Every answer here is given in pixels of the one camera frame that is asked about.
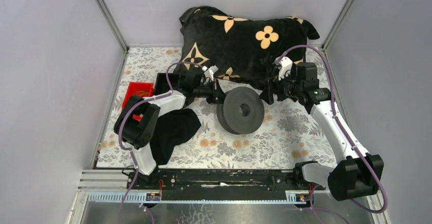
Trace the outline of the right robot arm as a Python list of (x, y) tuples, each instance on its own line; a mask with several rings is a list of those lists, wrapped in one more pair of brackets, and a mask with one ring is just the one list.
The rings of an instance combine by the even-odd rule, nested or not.
[(334, 168), (316, 161), (297, 163), (293, 169), (293, 185), (305, 189), (311, 183), (319, 184), (338, 201), (377, 194), (384, 162), (356, 139), (341, 117), (332, 92), (320, 88), (317, 66), (295, 64), (288, 58), (275, 61), (274, 66), (279, 73), (266, 82), (260, 96), (275, 93), (278, 101), (299, 102), (321, 128), (337, 161)]

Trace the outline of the grey perforated spool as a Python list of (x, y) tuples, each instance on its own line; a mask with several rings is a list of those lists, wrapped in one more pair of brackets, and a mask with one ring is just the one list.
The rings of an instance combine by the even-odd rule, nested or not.
[(251, 134), (264, 120), (264, 105), (258, 94), (248, 87), (236, 87), (217, 105), (218, 122), (231, 134)]

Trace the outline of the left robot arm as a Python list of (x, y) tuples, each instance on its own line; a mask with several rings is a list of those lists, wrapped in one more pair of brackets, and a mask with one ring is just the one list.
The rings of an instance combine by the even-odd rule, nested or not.
[(152, 97), (131, 96), (114, 126), (119, 145), (131, 153), (138, 181), (146, 189), (157, 185), (156, 168), (167, 164), (174, 148), (200, 129), (198, 116), (188, 106), (196, 98), (218, 104), (226, 97), (217, 79), (202, 71), (159, 74), (156, 92)]

